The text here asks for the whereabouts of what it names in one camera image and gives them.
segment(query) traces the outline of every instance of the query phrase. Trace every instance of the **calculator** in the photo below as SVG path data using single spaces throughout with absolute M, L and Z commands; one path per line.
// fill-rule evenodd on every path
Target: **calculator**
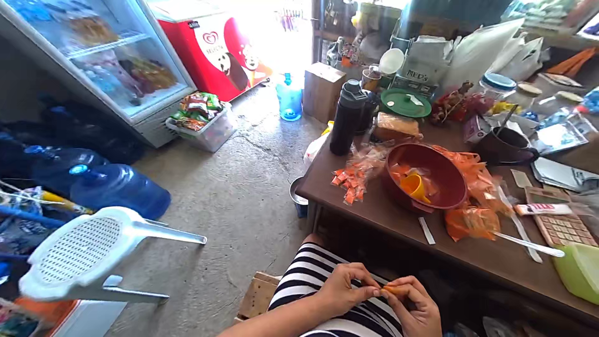
M 571 201 L 570 196 L 564 192 L 531 186 L 527 186 L 525 191 L 527 203 L 529 204 L 563 204 Z M 533 217 L 549 246 L 567 246 L 572 242 L 598 246 L 585 224 L 576 214 L 541 214 L 533 215 Z

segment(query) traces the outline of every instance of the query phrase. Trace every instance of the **white plastic chair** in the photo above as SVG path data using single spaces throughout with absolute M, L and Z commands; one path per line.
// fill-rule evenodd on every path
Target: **white plastic chair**
M 86 299 L 163 304 L 168 295 L 124 290 L 110 272 L 146 237 L 205 245 L 205 236 L 142 218 L 126 207 L 82 215 L 52 233 L 29 257 L 31 269 L 19 280 L 21 293 L 40 302 Z

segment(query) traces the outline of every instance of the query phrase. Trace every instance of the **wooden table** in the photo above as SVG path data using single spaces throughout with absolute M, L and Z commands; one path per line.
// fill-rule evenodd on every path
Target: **wooden table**
M 438 144 L 451 151 L 467 151 L 462 142 L 459 125 L 436 128 L 421 125 L 424 142 Z M 585 321 L 589 325 L 599 326 L 599 306 L 570 294 L 561 282 L 548 255 L 542 254 L 543 263 L 536 263 L 527 254 L 526 249 L 515 243 L 498 238 L 496 241 L 466 238 L 454 242 L 445 229 L 443 213 L 435 212 L 425 216 L 428 227 L 436 241 L 429 245 L 418 223 L 416 214 L 403 209 L 391 200 L 381 186 L 380 177 L 368 181 L 364 202 L 355 202 L 352 206 L 343 203 L 345 190 L 331 185 L 332 171 L 343 168 L 347 158 L 338 157 L 329 151 L 326 142 L 318 156 L 304 176 L 297 194 L 310 201 L 308 220 L 314 221 L 321 207 L 329 207 L 342 212 L 348 218 L 357 219 L 364 225 L 372 226 L 391 234 L 424 251 L 437 254 L 454 263 L 482 272 L 493 281 L 553 307 L 559 312 Z M 494 167 L 492 174 L 500 174 L 506 181 L 509 192 L 524 201 L 524 189 L 515 185 L 509 168 L 528 174 L 533 184 L 538 185 L 529 167 Z M 531 241 L 546 245 L 546 242 L 532 218 L 522 218 L 522 224 Z M 501 231 L 520 237 L 515 225 L 508 219 L 502 219 Z

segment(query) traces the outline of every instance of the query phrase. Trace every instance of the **black mug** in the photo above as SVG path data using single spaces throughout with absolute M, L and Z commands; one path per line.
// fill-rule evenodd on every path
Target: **black mug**
M 526 138 L 514 130 L 495 127 L 487 133 L 472 151 L 480 155 L 481 161 L 489 165 L 524 165 L 539 158 L 537 149 L 532 148 Z

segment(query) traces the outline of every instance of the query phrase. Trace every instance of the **cracked floor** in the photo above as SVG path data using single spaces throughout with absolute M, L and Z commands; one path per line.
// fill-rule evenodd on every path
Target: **cracked floor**
M 208 237 L 208 244 L 146 239 L 119 266 L 123 288 L 165 293 L 161 307 L 128 304 L 106 336 L 216 336 L 232 323 L 257 270 L 279 275 L 310 232 L 298 219 L 289 184 L 325 125 L 310 117 L 279 118 L 274 84 L 233 103 L 238 131 L 208 154 L 176 140 L 135 167 L 170 191 L 161 218 Z

